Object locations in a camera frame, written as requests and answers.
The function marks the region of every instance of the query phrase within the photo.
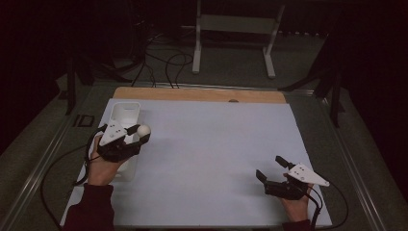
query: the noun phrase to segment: white ball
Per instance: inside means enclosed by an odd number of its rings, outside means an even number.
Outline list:
[[[149,126],[147,126],[147,125],[141,125],[141,126],[138,128],[137,134],[138,134],[139,137],[144,137],[144,136],[146,136],[147,134],[150,134],[150,132],[151,132],[151,130],[150,130],[150,127],[149,127]]]

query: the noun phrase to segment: sleeve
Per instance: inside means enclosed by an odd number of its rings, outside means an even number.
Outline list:
[[[115,212],[111,204],[114,187],[84,185],[81,201],[69,207],[63,231],[114,231]]]
[[[282,226],[285,231],[311,231],[308,219],[299,222],[283,223]]]

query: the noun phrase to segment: dark background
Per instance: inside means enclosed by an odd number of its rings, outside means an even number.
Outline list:
[[[111,18],[154,25],[169,36],[180,38],[181,25],[194,25],[194,1],[153,0],[99,1],[111,4]],[[248,1],[203,1],[203,11],[259,16],[265,12],[248,8]],[[116,27],[108,30],[101,23],[91,1],[3,1],[0,5],[1,121],[0,153],[59,93],[55,79],[66,72],[66,32],[73,32],[78,46],[100,62],[125,54],[133,42],[142,52],[145,28]],[[298,32],[327,37],[311,70],[333,63],[342,67],[343,87],[348,89],[361,117],[366,122],[390,172],[408,198],[407,93],[408,6],[404,1],[292,2],[281,23],[284,35]],[[107,37],[136,33],[135,40],[109,44]],[[91,84],[91,77],[82,79]]]

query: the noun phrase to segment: white table surface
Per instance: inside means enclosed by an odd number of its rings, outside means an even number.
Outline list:
[[[126,101],[140,103],[139,123],[152,134],[137,157],[133,181],[113,183],[115,225],[244,228],[287,221],[255,172],[284,181],[287,170],[274,161],[277,155],[313,169],[289,104],[111,99],[101,124],[114,103]],[[75,187],[66,209],[82,193]],[[310,216],[314,210],[309,203]],[[317,226],[330,224],[323,206]]]

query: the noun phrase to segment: human hand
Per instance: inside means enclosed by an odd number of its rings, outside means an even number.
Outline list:
[[[117,170],[127,160],[114,163],[105,161],[97,152],[99,140],[102,136],[96,136],[93,143],[93,150],[90,154],[88,184],[93,186],[109,185],[115,178]]]
[[[313,188],[312,184],[309,184],[309,189],[307,194],[310,193],[311,189]],[[284,198],[280,198],[283,207],[285,208],[286,215],[288,216],[291,222],[299,222],[305,219],[308,219],[307,208],[309,204],[309,197],[303,195],[298,200],[288,200]]]

